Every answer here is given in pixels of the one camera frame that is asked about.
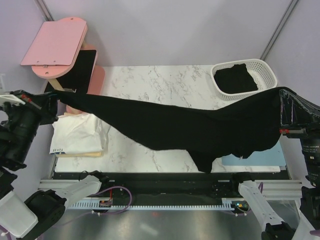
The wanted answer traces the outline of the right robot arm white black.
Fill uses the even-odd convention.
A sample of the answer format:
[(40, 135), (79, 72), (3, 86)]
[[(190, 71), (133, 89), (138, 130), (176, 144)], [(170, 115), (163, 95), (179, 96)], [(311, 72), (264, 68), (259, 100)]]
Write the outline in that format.
[(241, 174), (229, 184), (235, 197), (242, 196), (261, 227), (263, 240), (318, 240), (320, 238), (320, 107), (289, 89), (279, 90), (281, 135), (299, 139), (312, 187), (301, 188), (300, 222), (291, 228), (270, 206), (262, 186)]

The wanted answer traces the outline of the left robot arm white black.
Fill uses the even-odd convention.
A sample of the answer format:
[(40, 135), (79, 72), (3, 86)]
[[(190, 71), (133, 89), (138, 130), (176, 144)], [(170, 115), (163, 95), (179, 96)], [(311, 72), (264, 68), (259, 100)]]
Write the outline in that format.
[(90, 195), (104, 197), (110, 191), (102, 173), (93, 171), (65, 188), (38, 190), (25, 201), (14, 192), (14, 172), (26, 168), (24, 161), (39, 126), (58, 119), (59, 94), (17, 90), (0, 96), (0, 109), (8, 116), (0, 124), (0, 228), (7, 239), (36, 240), (76, 202)]

